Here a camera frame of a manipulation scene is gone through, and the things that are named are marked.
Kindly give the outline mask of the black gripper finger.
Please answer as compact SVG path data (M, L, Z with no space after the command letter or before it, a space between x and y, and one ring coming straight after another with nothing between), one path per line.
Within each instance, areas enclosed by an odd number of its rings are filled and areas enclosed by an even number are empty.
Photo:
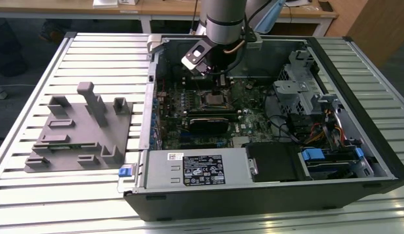
M229 78L227 74L215 76L215 95L220 95L221 91L229 87Z

